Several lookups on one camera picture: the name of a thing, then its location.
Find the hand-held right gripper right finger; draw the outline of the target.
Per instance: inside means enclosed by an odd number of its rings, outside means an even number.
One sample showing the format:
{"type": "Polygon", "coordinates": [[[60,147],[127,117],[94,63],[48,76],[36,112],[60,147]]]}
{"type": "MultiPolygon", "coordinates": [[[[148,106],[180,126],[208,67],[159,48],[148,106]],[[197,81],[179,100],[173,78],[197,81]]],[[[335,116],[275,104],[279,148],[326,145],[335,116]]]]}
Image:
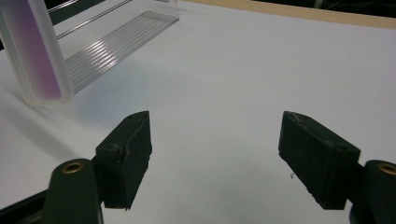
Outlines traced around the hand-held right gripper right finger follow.
{"type": "Polygon", "coordinates": [[[342,210],[361,151],[316,120],[283,113],[278,143],[280,158],[324,209],[342,210]]]}

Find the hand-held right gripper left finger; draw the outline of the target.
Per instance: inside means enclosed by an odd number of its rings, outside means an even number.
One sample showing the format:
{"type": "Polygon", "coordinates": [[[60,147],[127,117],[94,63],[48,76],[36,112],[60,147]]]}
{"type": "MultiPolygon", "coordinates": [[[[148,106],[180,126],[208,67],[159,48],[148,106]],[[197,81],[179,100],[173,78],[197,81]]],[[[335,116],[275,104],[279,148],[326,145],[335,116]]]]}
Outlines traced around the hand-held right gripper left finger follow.
{"type": "Polygon", "coordinates": [[[149,112],[126,117],[95,149],[106,208],[130,209],[152,153],[149,112]]]}

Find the clear plastic ribbed box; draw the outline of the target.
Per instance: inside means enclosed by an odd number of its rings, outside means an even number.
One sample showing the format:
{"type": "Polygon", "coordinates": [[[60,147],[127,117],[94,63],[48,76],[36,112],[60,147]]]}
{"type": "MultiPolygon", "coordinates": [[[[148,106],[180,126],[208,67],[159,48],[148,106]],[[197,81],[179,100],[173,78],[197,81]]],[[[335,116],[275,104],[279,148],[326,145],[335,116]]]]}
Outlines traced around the clear plastic ribbed box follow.
{"type": "Polygon", "coordinates": [[[74,92],[179,20],[177,0],[45,0],[74,92]]]}

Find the blue translucent phone case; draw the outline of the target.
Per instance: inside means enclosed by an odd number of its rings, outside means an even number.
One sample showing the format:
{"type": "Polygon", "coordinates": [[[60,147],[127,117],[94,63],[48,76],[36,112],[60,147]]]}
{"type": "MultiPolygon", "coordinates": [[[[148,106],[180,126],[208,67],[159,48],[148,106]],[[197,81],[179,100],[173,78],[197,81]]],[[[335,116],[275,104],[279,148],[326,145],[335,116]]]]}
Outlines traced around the blue translucent phone case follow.
{"type": "Polygon", "coordinates": [[[0,0],[0,40],[28,105],[73,99],[74,88],[44,0],[0,0]]]}

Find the white table sheet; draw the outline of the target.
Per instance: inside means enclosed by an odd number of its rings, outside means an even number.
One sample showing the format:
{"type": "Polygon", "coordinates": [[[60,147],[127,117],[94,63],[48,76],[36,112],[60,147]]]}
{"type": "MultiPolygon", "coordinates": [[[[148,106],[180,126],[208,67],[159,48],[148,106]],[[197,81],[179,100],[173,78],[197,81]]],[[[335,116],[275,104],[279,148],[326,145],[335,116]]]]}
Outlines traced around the white table sheet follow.
{"type": "Polygon", "coordinates": [[[147,110],[148,171],[133,207],[106,210],[106,224],[348,224],[280,159],[282,115],[317,120],[363,161],[396,162],[396,28],[190,2],[179,15],[66,105],[27,105],[0,52],[0,208],[147,110]]]}

